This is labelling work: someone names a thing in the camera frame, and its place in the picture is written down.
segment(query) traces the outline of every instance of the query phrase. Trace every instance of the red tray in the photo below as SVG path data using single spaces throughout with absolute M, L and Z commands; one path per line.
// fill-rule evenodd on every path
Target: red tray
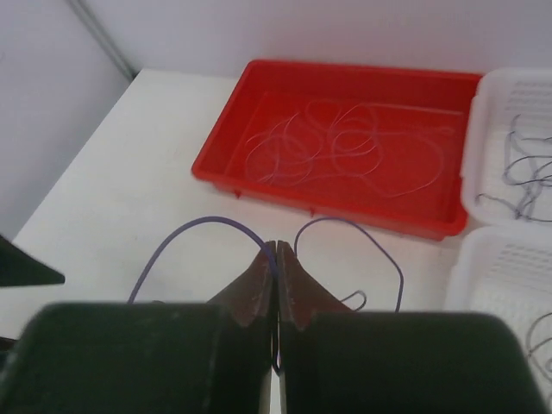
M 256 60 L 191 168 L 249 196 L 441 240 L 480 75 Z

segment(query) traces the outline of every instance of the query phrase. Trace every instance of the white basket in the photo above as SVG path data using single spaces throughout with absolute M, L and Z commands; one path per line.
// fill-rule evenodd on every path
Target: white basket
M 552 135 L 552 70 L 499 69 L 480 81 L 467 128 L 461 200 L 467 212 L 484 224 L 520 224 L 518 221 L 512 224 L 513 215 L 503 205 L 484 199 L 476 202 L 481 193 L 511 202 L 523 194 L 520 187 L 502 181 L 504 142 L 515 116 L 520 116 L 517 129 L 524 134 Z M 552 191 L 539 198 L 539 206 L 544 214 L 552 210 Z
M 502 319 L 525 354 L 552 336 L 552 317 L 543 319 L 528 343 L 531 325 L 552 311 L 552 235 L 549 229 L 476 229 L 462 243 L 445 299 L 447 311 L 477 311 Z M 547 366 L 552 342 L 539 348 L 535 361 Z M 536 382 L 551 406 L 552 385 L 531 361 Z
M 500 317 L 527 352 L 530 326 L 539 316 L 552 312 L 552 228 L 515 220 L 500 203 L 476 201 L 479 194 L 486 193 L 515 204 L 523 195 L 521 188 L 502 179 L 508 162 L 505 139 L 514 117 L 516 130 L 523 135 L 552 135 L 552 70 L 500 69 L 480 81 L 467 130 L 461 199 L 471 216 L 490 227 L 476 229 L 462 243 L 445 310 Z M 552 218 L 552 189 L 544 191 L 538 203 L 535 216 L 548 212 L 546 218 Z M 551 336 L 552 317 L 547 317 L 535 328 L 531 345 Z M 535 357 L 540 362 L 552 358 L 552 342 L 539 348 Z M 552 385 L 531 365 L 550 404 Z

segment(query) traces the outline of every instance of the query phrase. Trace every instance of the white wall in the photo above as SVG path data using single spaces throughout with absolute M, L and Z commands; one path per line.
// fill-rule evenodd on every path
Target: white wall
M 87 0 L 136 67 L 255 57 L 485 72 L 552 66 L 552 0 Z
M 0 0 L 0 233 L 13 237 L 128 82 L 62 0 Z

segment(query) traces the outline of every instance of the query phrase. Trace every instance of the white table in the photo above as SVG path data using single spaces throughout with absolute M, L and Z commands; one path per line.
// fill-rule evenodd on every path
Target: white table
M 49 302 L 125 300 L 160 242 L 199 216 L 228 216 L 265 240 L 292 242 L 310 220 L 305 212 L 236 200 L 191 176 L 191 163 L 235 82 L 140 73 L 15 239 L 59 269 L 66 284 L 0 290 L 0 336 L 18 337 Z M 436 243 L 371 231 L 405 273 L 403 309 L 441 309 L 460 238 Z M 138 299 L 204 301 L 240 274 L 257 251 L 230 227 L 191 229 L 166 249 Z M 363 289 L 367 309 L 393 309 L 398 276 L 357 230 L 341 223 L 315 225 L 301 238 L 299 258 L 338 298 Z M 272 400 L 273 411 L 279 411 L 278 393 Z

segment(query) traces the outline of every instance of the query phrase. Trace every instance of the black object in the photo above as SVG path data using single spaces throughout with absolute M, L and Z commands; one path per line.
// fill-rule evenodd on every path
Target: black object
M 0 235 L 0 287 L 58 285 L 65 281 L 61 273 L 33 259 Z M 0 336 L 0 369 L 14 343 Z
M 0 413 L 263 412 L 271 363 L 288 414 L 547 412 L 498 319 L 354 313 L 287 243 L 276 257 L 277 282 L 259 254 L 207 304 L 44 310 L 13 351 Z

